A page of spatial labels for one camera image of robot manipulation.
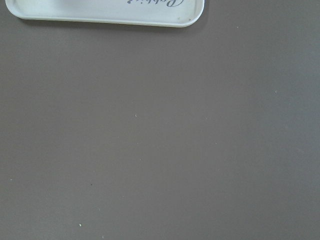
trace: tabletop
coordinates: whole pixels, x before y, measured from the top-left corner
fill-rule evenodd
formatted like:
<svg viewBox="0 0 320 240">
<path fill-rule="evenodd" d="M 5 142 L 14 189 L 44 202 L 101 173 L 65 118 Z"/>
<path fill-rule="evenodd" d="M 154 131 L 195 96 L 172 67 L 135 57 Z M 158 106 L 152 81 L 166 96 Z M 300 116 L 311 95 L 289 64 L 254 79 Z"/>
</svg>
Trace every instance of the tabletop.
<svg viewBox="0 0 320 240">
<path fill-rule="evenodd" d="M 320 3 L 186 28 L 0 2 L 3 240 L 320 239 Z"/>
</svg>

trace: gray table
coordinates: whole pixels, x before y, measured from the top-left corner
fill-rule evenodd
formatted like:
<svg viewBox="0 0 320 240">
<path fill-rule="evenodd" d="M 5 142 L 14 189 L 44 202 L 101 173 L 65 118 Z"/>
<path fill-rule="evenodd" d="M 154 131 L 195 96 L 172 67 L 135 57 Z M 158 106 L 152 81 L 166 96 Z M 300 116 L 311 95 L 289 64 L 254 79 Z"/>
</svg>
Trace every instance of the gray table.
<svg viewBox="0 0 320 240">
<path fill-rule="evenodd" d="M 212 0 L 176 29 L 2 0 L 0 238 L 320 239 L 319 14 Z"/>
</svg>

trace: rectangular tray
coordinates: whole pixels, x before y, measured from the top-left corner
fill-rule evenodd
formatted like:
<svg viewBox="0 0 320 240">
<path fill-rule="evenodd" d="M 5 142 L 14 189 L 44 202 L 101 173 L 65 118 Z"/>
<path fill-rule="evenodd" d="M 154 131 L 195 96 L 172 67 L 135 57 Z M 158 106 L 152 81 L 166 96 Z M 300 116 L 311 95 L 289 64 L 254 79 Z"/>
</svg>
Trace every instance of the rectangular tray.
<svg viewBox="0 0 320 240">
<path fill-rule="evenodd" d="M 186 27 L 205 0 L 5 0 L 22 19 Z"/>
</svg>

